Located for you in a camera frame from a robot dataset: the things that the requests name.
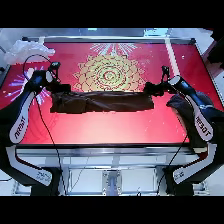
red table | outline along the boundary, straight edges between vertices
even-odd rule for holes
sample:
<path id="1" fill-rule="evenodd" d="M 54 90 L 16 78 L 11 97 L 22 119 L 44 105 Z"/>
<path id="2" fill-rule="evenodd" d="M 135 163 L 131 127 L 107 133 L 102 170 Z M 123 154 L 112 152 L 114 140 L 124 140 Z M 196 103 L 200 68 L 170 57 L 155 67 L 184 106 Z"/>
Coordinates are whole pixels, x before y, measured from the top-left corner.
<path id="1" fill-rule="evenodd" d="M 70 83 L 73 91 L 142 91 L 146 81 L 158 83 L 161 80 L 163 65 L 171 68 L 166 45 L 162 43 L 45 45 L 55 49 L 56 53 L 50 59 L 61 62 L 59 77 L 62 83 Z M 223 110 L 196 46 L 172 44 L 172 48 L 181 76 L 196 90 L 206 93 L 216 108 Z M 47 69 L 48 66 L 48 62 L 28 63 L 26 71 L 29 67 Z M 99 77 L 97 83 L 93 83 L 90 78 L 94 69 L 98 69 L 95 71 Z M 18 96 L 24 80 L 22 66 L 11 66 L 0 91 L 0 108 L 7 106 Z M 171 108 L 166 107 L 170 97 L 169 94 L 153 97 L 154 110 L 134 113 L 50 113 L 51 97 L 46 90 L 39 95 L 39 102 L 43 119 L 56 144 L 180 143 L 186 134 Z M 35 101 L 30 107 L 29 126 L 21 143 L 52 144 Z"/>

metal bracket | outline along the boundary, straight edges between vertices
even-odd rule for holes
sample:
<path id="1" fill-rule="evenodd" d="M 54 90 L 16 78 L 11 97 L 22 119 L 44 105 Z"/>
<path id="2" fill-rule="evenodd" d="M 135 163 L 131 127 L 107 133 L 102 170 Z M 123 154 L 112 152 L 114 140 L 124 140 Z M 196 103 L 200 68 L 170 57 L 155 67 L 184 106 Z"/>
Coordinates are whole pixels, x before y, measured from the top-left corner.
<path id="1" fill-rule="evenodd" d="M 102 194 L 104 196 L 119 196 L 122 193 L 120 170 L 104 170 L 102 177 Z"/>

gold floral design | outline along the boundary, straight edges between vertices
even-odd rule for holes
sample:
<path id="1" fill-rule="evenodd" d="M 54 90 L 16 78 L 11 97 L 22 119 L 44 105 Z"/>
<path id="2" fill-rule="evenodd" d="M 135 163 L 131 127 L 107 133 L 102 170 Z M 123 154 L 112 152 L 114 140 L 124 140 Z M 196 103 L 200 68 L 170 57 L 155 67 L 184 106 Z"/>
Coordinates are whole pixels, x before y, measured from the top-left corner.
<path id="1" fill-rule="evenodd" d="M 137 64 L 136 60 L 128 60 L 126 55 L 89 55 L 86 63 L 79 63 L 80 72 L 73 75 L 79 82 L 73 87 L 84 92 L 140 92 L 139 86 L 145 84 L 140 76 L 144 71 Z"/>

black cloth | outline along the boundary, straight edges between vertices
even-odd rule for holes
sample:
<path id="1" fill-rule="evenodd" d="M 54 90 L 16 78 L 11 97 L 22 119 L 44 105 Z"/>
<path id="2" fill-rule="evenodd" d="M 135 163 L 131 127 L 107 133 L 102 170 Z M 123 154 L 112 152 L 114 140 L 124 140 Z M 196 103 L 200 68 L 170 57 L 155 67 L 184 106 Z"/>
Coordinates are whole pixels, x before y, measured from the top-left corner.
<path id="1" fill-rule="evenodd" d="M 51 113 L 135 112 L 154 108 L 152 97 L 143 92 L 93 91 L 54 93 Z"/>
<path id="2" fill-rule="evenodd" d="M 211 99 L 206 94 L 197 92 L 197 95 L 206 104 L 213 105 Z M 190 147 L 191 148 L 206 147 L 207 143 L 201 139 L 195 127 L 193 116 L 194 110 L 191 107 L 191 105 L 179 94 L 172 96 L 166 105 L 168 107 L 176 109 L 179 115 L 182 117 L 187 130 L 188 138 L 190 140 Z"/>

